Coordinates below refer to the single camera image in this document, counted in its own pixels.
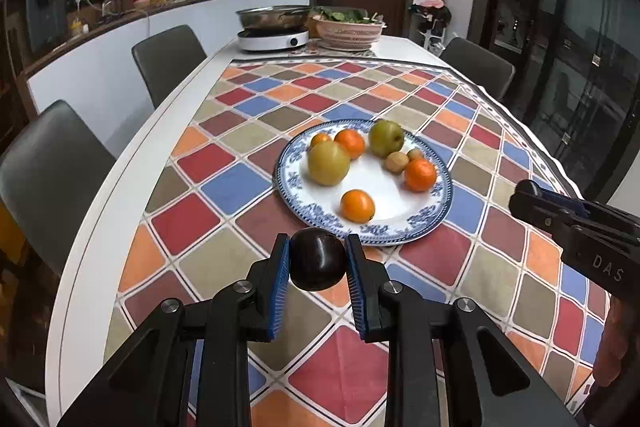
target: green apple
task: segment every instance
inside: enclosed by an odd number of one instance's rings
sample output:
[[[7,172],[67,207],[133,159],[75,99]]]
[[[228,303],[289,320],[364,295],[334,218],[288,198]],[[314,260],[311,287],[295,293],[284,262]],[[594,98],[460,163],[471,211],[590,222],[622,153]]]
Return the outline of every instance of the green apple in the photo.
[[[386,158],[392,152],[401,150],[402,145],[404,132],[396,122],[378,120],[369,131],[369,146],[376,156]]]
[[[333,140],[320,142],[307,155],[309,176],[320,185],[337,185],[349,172],[351,159],[344,147]]]

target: stainless steel pot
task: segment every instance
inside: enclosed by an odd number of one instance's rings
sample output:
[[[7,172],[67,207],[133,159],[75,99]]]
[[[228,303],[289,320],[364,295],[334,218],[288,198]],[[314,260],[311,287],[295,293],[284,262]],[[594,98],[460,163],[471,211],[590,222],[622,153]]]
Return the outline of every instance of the stainless steel pot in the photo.
[[[289,30],[305,25],[310,6],[269,6],[236,12],[245,30]]]

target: orange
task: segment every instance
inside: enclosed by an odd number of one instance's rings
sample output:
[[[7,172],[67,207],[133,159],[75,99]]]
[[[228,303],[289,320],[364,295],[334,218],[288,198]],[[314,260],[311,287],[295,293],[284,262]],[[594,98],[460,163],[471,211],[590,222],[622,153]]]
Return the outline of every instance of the orange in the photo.
[[[353,129],[343,129],[335,135],[334,141],[344,147],[352,160],[359,158],[364,153],[364,138]]]
[[[313,149],[316,145],[322,142],[327,142],[331,140],[331,137],[324,132],[319,132],[311,139],[311,144],[309,145],[309,149]]]
[[[411,160],[404,168],[404,181],[415,192],[424,192],[433,187],[438,173],[433,164],[424,158]]]
[[[348,190],[340,198],[340,214],[354,223],[366,223],[376,213],[376,206],[364,190]]]

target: human hand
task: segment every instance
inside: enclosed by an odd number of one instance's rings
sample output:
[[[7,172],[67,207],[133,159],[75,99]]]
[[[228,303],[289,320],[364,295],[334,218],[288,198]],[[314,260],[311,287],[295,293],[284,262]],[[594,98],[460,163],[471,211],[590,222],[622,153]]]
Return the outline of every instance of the human hand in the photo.
[[[598,385],[607,387],[620,374],[620,362],[629,349],[631,328],[636,315],[631,306],[615,297],[611,298],[609,314],[593,364],[593,378]],[[632,343],[640,353],[640,336],[635,337]]]

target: blue and white plate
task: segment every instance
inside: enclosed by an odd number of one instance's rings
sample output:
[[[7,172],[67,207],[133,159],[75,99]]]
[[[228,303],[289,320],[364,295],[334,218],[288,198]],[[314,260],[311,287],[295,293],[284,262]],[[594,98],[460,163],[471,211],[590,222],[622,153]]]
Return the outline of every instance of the blue and white plate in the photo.
[[[386,171],[383,160],[369,152],[370,120],[335,120],[310,127],[284,148],[276,166],[276,184],[289,208],[302,221],[344,238],[357,233],[363,245],[400,245],[418,239],[435,229],[447,216],[453,185],[444,161],[427,143],[404,131],[403,152],[418,148],[431,163],[438,177],[428,192],[412,192],[404,176]],[[364,137],[367,150],[351,162],[348,174],[334,187],[323,187],[308,176],[306,150],[319,132],[334,137],[343,129],[355,129]],[[352,188],[364,190],[373,199],[376,213],[364,225],[352,223],[339,214],[340,198]]]

